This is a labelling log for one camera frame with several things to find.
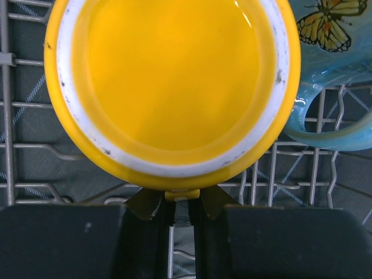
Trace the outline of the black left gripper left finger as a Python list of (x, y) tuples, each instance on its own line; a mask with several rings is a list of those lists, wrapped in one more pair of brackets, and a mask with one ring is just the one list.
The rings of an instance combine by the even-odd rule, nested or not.
[(2, 278), (166, 278), (175, 204), (142, 189), (122, 205), (1, 211)]

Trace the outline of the yellow mug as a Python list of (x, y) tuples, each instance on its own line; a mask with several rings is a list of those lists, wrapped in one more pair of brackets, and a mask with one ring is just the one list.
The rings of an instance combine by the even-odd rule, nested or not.
[(288, 1), (56, 1), (44, 68), (55, 113), (89, 160), (180, 200), (272, 146), (301, 50)]

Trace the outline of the blue butterfly mug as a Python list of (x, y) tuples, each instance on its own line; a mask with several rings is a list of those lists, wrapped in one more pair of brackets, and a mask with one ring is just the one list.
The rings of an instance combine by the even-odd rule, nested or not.
[(301, 41), (299, 91), (285, 133), (330, 151), (371, 148), (371, 113), (338, 131), (311, 133), (305, 117), (325, 87), (371, 81), (371, 1), (291, 1)]

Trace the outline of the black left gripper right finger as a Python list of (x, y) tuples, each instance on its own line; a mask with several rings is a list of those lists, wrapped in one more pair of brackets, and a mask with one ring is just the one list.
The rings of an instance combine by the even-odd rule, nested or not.
[(371, 277), (371, 238), (344, 210), (244, 206), (218, 186), (188, 206), (198, 278)]

